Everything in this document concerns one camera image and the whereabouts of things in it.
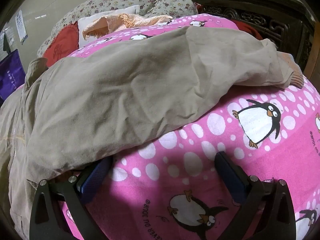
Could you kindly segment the khaki jacket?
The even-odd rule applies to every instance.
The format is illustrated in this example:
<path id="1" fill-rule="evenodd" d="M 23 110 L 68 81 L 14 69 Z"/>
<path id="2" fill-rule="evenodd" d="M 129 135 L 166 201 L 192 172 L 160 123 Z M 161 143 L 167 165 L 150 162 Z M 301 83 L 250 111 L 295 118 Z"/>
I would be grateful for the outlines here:
<path id="1" fill-rule="evenodd" d="M 40 180 L 194 122 L 233 85 L 304 80 L 271 41 L 227 28 L 178 28 L 51 67 L 34 60 L 1 106 L 1 239 L 28 239 Z"/>

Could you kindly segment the pink penguin blanket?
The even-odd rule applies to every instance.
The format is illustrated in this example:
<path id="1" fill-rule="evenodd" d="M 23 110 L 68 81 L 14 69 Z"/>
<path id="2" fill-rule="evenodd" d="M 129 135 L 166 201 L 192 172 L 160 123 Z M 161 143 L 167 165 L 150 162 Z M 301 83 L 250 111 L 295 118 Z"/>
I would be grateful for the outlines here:
<path id="1" fill-rule="evenodd" d="M 110 239 L 217 239 L 238 205 L 217 174 L 225 152 L 247 174 L 286 181 L 296 239 L 319 219 L 319 93 L 232 88 L 196 122 L 116 158 L 88 209 Z"/>

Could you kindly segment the purple tote bag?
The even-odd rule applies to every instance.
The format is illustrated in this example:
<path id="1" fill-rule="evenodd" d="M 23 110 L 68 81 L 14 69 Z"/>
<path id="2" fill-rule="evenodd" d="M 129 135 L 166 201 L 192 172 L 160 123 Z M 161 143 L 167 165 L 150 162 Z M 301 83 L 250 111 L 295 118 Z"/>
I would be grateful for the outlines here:
<path id="1" fill-rule="evenodd" d="M 12 51 L 0 63 L 0 96 L 5 101 L 24 84 L 25 71 L 18 50 Z"/>

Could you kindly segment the red heart cushion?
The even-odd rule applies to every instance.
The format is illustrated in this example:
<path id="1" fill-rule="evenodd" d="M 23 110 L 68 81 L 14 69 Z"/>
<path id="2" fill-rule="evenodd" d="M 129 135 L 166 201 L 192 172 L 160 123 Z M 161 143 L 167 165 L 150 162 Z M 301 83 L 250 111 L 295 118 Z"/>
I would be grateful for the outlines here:
<path id="1" fill-rule="evenodd" d="M 44 52 L 43 57 L 47 59 L 47 67 L 51 67 L 78 48 L 79 28 L 78 23 L 75 22 L 63 27 Z"/>

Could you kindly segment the dark carved wooden headboard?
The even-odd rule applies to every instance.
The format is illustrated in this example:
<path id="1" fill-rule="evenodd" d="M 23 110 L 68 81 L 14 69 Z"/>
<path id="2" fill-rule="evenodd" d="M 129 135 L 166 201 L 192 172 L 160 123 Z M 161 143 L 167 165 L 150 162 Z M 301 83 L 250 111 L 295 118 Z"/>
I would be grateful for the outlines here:
<path id="1" fill-rule="evenodd" d="M 292 54 L 307 77 L 317 64 L 319 23 L 300 0 L 193 0 L 204 12 L 244 22 L 279 51 Z"/>

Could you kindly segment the peach fringed towel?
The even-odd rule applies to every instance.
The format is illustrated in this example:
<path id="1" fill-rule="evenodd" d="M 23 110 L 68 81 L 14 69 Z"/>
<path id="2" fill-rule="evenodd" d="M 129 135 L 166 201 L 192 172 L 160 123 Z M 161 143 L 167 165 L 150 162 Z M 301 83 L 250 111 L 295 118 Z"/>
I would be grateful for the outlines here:
<path id="1" fill-rule="evenodd" d="M 117 17 L 117 20 L 114 20 L 114 21 L 112 21 L 111 19 L 107 20 L 107 23 L 109 24 L 107 34 L 124 30 L 124 29 L 147 27 L 151 25 L 156 25 L 158 23 L 168 23 L 171 20 L 173 20 L 173 18 L 169 15 L 144 17 L 144 16 L 134 15 L 134 14 L 120 14 Z"/>

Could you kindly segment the white pillow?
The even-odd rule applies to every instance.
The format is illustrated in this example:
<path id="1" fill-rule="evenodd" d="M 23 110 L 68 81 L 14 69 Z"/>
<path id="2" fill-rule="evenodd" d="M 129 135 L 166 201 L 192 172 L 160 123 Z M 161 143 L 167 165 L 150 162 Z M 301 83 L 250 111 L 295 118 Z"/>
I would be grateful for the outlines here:
<path id="1" fill-rule="evenodd" d="M 139 14 L 140 6 L 132 5 L 125 9 L 117 9 L 112 11 L 104 11 L 94 14 L 92 16 L 86 16 L 78 20 L 79 28 L 79 47 L 82 48 L 98 39 L 98 36 L 108 33 L 107 20 L 117 20 L 120 14 Z"/>

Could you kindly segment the wall calendar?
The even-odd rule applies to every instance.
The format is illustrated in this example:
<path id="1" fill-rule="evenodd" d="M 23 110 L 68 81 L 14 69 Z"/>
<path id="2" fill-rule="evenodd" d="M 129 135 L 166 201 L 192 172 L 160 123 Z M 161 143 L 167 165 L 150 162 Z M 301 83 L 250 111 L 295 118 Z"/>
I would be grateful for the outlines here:
<path id="1" fill-rule="evenodd" d="M 23 14 L 22 11 L 19 10 L 18 13 L 15 16 L 15 23 L 16 23 L 16 28 L 17 28 L 17 33 L 19 37 L 19 41 L 21 44 L 24 44 L 25 40 L 28 37 L 25 24 L 24 24 L 24 19 L 23 19 Z"/>

